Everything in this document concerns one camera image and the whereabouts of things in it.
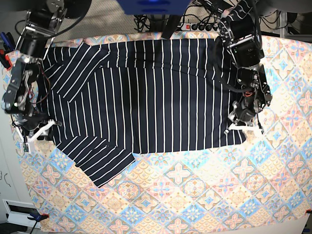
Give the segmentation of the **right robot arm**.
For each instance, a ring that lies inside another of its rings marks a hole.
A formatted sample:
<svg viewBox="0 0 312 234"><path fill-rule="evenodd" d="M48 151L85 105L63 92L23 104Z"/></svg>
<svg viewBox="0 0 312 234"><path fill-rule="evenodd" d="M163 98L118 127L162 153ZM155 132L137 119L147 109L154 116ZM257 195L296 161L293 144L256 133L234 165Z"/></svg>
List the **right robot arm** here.
<svg viewBox="0 0 312 234"><path fill-rule="evenodd" d="M32 84L39 77L44 82L49 79L43 70L43 60L55 37L71 30L86 16L90 0L2 0L0 11L26 11L25 26L17 42L9 34L1 33L5 47L17 50L20 57L15 64L7 52L1 52L0 61L4 68L11 71L10 83L2 96L1 108L11 116L12 125L21 135L24 143L33 140L51 141L51 127L61 123L40 112L37 105L47 100L43 96L34 101Z"/></svg>

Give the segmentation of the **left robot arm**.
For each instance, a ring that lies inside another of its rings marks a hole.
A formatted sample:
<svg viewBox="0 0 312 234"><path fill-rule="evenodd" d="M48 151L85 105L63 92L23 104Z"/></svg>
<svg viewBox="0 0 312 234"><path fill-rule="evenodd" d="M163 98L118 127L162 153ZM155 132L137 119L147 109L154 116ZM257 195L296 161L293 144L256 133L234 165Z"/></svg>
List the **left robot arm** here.
<svg viewBox="0 0 312 234"><path fill-rule="evenodd" d="M215 44L222 45L231 55L231 62L237 68L236 83L231 85L217 76L223 86L235 93L241 93L239 100L232 103L233 110L228 114L231 125L225 130L247 130L262 133L260 123L253 119L269 106L272 101L265 69L260 60L264 58L259 15L254 0L241 0L230 9L227 16L217 23L219 37Z"/></svg>

